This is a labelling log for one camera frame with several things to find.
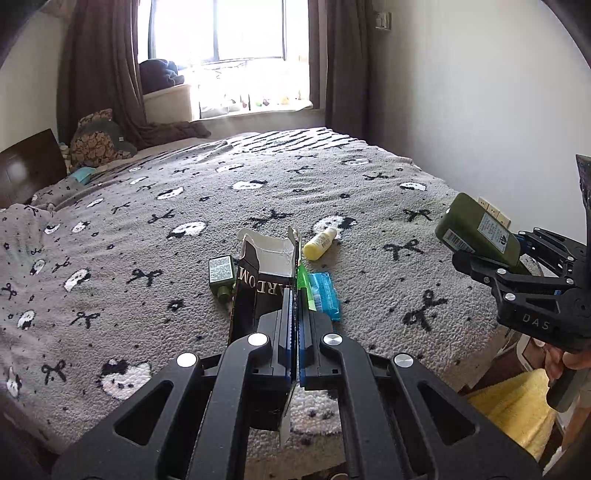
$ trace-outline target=bed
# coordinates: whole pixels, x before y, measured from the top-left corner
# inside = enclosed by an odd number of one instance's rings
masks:
[[[71,177],[0,212],[5,411],[61,452],[180,352],[223,351],[229,313],[207,260],[249,227],[337,242],[329,271],[347,335],[406,351],[452,388],[475,383],[506,342],[489,289],[434,236],[456,192],[412,160],[326,128],[188,140]],[[297,388],[291,435],[251,431],[247,478],[295,478],[344,461],[337,401]]]

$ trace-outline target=pillow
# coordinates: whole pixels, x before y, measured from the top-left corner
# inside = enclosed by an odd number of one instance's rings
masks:
[[[78,120],[78,127],[83,127],[85,125],[88,125],[90,122],[94,120],[99,120],[101,118],[113,120],[113,109],[105,108],[104,110],[99,110],[98,112],[91,113],[90,115],[82,117],[80,120]]]
[[[137,152],[137,148],[124,141],[110,108],[80,119],[70,146],[73,170],[83,166],[96,168],[113,160],[131,158]]]

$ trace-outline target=hand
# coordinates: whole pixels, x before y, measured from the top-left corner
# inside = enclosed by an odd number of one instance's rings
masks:
[[[551,380],[558,380],[562,376],[564,367],[572,370],[591,367],[591,349],[581,353],[568,353],[546,343],[544,350],[546,352],[544,368]]]

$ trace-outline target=green bottle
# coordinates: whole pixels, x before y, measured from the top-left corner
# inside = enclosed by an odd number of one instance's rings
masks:
[[[209,288],[220,303],[230,301],[235,282],[236,270],[231,255],[222,255],[209,260]]]
[[[519,240],[466,193],[457,194],[435,235],[454,252],[465,250],[508,265],[513,273],[529,273],[519,261]]]

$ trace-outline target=wall outlet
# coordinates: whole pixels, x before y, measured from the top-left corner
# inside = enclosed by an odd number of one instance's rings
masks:
[[[484,208],[485,210],[488,208],[489,203],[482,197],[478,197],[478,203]]]
[[[496,217],[496,220],[505,228],[509,228],[511,224],[511,220],[509,220],[502,212],[499,212],[499,215]]]
[[[489,205],[488,208],[486,209],[486,211],[488,213],[490,213],[491,216],[493,216],[494,218],[497,218],[499,216],[499,213],[500,213],[499,209],[496,208],[496,207],[493,207],[492,205]]]
[[[507,217],[507,215],[504,215],[497,207],[491,205],[482,197],[478,197],[478,203],[489,213],[489,215],[496,218],[502,226],[504,226],[505,228],[509,228],[511,220],[509,220],[509,217]]]

